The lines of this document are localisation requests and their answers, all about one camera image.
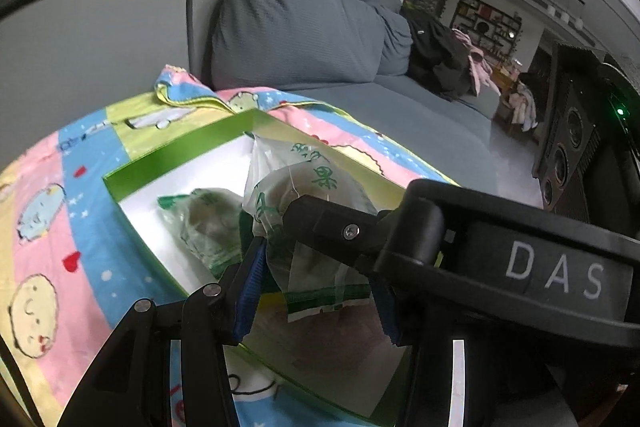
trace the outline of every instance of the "red heart print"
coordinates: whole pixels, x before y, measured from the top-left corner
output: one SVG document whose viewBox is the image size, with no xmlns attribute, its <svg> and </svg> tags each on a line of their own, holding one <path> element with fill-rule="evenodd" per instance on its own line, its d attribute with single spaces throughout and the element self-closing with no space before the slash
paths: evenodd
<svg viewBox="0 0 640 427">
<path fill-rule="evenodd" d="M 75 251 L 67 255 L 63 260 L 62 264 L 65 267 L 65 270 L 74 273 L 78 269 L 78 259 L 80 259 L 80 252 Z"/>
</svg>

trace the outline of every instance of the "gray floor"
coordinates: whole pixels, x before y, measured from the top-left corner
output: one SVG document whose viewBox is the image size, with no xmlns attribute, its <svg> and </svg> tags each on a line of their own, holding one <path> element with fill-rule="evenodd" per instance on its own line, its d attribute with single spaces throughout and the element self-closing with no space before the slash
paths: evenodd
<svg viewBox="0 0 640 427">
<path fill-rule="evenodd" d="M 492 122 L 489 150 L 495 161 L 498 195 L 542 208 L 540 185 L 531 176 L 537 147 L 522 133 L 508 136 L 500 125 Z"/>
</svg>

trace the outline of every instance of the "blue gripper pad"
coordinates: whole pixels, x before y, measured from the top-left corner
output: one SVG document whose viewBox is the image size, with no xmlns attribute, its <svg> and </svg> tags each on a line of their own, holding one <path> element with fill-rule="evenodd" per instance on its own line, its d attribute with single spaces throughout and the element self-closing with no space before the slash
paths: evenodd
<svg viewBox="0 0 640 427">
<path fill-rule="evenodd" d="M 233 336 L 238 343 L 251 331 L 255 311 L 258 309 L 262 293 L 262 280 L 266 276 L 267 270 L 267 242 L 264 241 L 255 255 L 242 291 L 236 300 L 236 321 L 234 322 Z"/>
<path fill-rule="evenodd" d="M 400 330 L 398 328 L 398 314 L 396 314 L 396 297 L 389 285 L 379 276 L 369 277 L 369 285 L 378 310 L 382 331 L 391 339 L 391 343 L 397 345 L 400 340 Z"/>
</svg>

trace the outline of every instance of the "screw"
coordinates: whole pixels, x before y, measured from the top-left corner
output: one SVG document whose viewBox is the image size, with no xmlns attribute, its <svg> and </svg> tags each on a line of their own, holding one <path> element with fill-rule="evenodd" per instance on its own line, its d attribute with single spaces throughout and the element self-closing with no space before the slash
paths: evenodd
<svg viewBox="0 0 640 427">
<path fill-rule="evenodd" d="M 207 297 L 217 297 L 222 293 L 222 288 L 220 287 L 220 284 L 211 283 L 204 286 L 202 293 Z"/>
<path fill-rule="evenodd" d="M 140 299 L 133 305 L 133 309 L 138 313 L 148 312 L 151 309 L 151 301 L 149 299 Z"/>
<path fill-rule="evenodd" d="M 358 237 L 359 233 L 359 227 L 356 224 L 351 223 L 350 225 L 344 227 L 344 230 L 342 230 L 342 237 L 347 241 L 351 241 L 351 239 L 355 239 L 356 237 Z"/>
</svg>

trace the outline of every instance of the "colorful blanket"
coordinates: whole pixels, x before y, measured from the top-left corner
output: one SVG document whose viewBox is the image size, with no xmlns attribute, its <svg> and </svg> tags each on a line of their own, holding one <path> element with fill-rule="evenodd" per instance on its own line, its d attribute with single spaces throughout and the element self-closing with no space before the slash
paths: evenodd
<svg viewBox="0 0 640 427">
<path fill-rule="evenodd" d="M 450 182 L 337 108 L 267 87 L 215 93 L 170 66 L 155 92 L 96 111 L 41 140 L 0 174 L 0 304 L 5 310 L 0 334 L 47 427 L 57 424 L 85 370 L 133 302 L 183 298 L 137 254 L 115 218 L 102 177 L 182 134 L 256 107 L 402 186 L 418 177 Z M 171 368 L 176 426 L 184 422 L 178 350 L 176 343 Z M 0 371 L 10 381 L 4 366 Z M 361 424 L 275 388 L 236 396 L 243 427 Z"/>
</svg>

